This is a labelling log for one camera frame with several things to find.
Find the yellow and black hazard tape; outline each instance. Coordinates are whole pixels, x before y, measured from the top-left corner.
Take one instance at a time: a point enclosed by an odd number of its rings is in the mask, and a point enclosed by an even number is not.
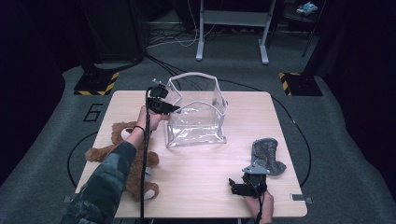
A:
[[[111,90],[113,90],[114,85],[116,83],[117,77],[119,77],[120,73],[116,73],[111,77],[107,87],[103,91],[75,91],[75,95],[109,95]]]
[[[299,76],[300,74],[299,73],[279,73],[280,81],[282,82],[283,91],[286,93],[286,95],[291,95],[289,84],[288,84],[288,81],[286,80],[286,75]]]

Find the transparent tote bag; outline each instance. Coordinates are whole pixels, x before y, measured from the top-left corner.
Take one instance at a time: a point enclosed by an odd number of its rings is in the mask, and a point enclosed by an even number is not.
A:
[[[203,73],[171,77],[165,101],[180,106],[166,122],[166,146],[226,143],[223,124],[227,102],[218,80]]]

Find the white desk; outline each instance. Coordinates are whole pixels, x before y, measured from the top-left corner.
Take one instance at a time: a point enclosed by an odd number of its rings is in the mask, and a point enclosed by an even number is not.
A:
[[[268,55],[265,48],[265,39],[268,35],[268,29],[274,12],[276,0],[271,0],[271,6],[268,12],[240,12],[240,11],[216,11],[205,10],[204,0],[201,0],[200,8],[200,26],[199,26],[199,42],[196,54],[196,60],[201,61],[204,55],[204,24],[222,24],[222,25],[246,25],[246,26],[262,26],[264,31],[262,39],[259,39],[260,54],[262,63],[268,64]]]
[[[160,194],[145,201],[145,217],[251,217],[243,198],[231,193],[228,178],[242,183],[242,169],[250,165],[252,144],[264,137],[278,141],[276,160],[288,166],[282,175],[267,176],[268,189],[275,197],[274,217],[305,216],[305,203],[290,198],[291,193],[302,192],[271,96],[253,91],[224,91],[223,95],[228,101],[224,120],[227,144],[166,148],[164,124],[152,133],[148,150],[158,153],[160,164],[152,169],[150,181],[160,186]],[[144,91],[114,92],[93,146],[110,145],[112,124],[135,120],[144,97]],[[87,162],[76,192],[98,164]],[[140,217],[140,202],[125,192],[116,217]]]

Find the brown stuffed animal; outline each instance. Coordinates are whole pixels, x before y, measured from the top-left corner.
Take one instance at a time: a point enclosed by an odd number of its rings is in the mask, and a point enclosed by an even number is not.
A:
[[[114,123],[112,126],[112,134],[111,134],[111,141],[113,145],[102,147],[102,148],[91,148],[85,153],[85,158],[87,161],[102,161],[108,153],[114,150],[122,141],[122,136],[125,138],[132,131],[136,122],[120,122]],[[125,188],[128,192],[132,194],[134,199],[140,200],[140,176],[142,174],[142,167],[143,167],[143,153],[144,153],[144,144],[142,143],[140,147],[136,151],[136,156],[134,158],[134,162],[131,166],[131,172],[128,175],[128,179],[125,184]],[[147,157],[147,167],[152,167],[158,165],[160,159],[158,154],[149,151]],[[145,181],[144,187],[144,199],[154,199],[159,194],[159,186],[156,183],[151,183],[149,181]]]

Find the sleeve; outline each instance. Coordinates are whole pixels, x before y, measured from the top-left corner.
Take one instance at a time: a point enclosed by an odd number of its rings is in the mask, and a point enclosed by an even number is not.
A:
[[[136,148],[122,142],[96,168],[67,208],[61,223],[112,223]]]

